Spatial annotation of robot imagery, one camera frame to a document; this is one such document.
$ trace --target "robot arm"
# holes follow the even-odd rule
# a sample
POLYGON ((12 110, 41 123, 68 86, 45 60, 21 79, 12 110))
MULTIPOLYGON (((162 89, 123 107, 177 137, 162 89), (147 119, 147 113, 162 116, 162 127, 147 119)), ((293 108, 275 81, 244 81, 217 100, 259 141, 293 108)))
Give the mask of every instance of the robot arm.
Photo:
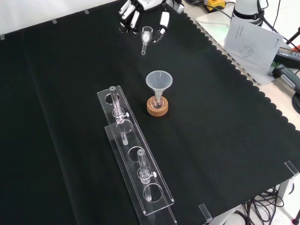
POLYGON ((259 0, 236 0, 233 16, 261 26, 264 10, 261 8, 259 0))

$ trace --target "robotic hand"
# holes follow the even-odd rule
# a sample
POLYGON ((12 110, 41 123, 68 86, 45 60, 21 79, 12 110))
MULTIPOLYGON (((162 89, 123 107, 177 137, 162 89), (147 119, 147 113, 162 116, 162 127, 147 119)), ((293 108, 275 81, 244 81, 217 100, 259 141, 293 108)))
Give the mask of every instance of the robotic hand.
MULTIPOLYGON (((177 9, 176 11, 179 13, 183 11, 184 7, 181 4, 181 0, 173 0, 173 5, 175 6, 175 4, 177 8, 180 8, 180 10, 177 9)), ((120 31, 124 33, 132 30, 134 34, 137 34, 139 32, 139 22, 141 21, 144 11, 153 9, 159 5, 162 7, 160 25, 152 37, 153 42, 159 41, 167 31, 170 19, 166 0, 127 0, 119 11, 121 16, 120 31)))

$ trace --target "plastic funnel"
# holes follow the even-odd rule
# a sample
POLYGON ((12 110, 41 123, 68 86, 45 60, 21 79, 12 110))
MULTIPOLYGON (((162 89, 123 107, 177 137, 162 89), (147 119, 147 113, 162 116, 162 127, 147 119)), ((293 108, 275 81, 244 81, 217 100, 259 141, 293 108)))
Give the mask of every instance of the plastic funnel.
POLYGON ((166 71, 156 70, 149 73, 146 77, 147 85, 155 92, 155 100, 159 103, 163 91, 171 86, 173 82, 172 76, 166 71))

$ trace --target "paper sheet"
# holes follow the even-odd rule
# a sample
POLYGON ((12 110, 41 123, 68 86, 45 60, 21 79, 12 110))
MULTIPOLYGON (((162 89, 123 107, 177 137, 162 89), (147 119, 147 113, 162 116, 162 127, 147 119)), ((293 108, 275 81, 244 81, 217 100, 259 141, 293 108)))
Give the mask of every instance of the paper sheet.
POLYGON ((283 36, 233 17, 224 49, 268 70, 283 36))

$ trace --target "clear acrylic stand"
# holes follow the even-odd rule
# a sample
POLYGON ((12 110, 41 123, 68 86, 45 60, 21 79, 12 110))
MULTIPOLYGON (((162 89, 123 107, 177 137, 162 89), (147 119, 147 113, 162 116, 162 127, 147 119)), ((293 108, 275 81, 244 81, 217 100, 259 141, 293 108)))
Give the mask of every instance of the clear acrylic stand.
POLYGON ((97 93, 107 136, 142 225, 175 225, 174 199, 120 86, 97 93))

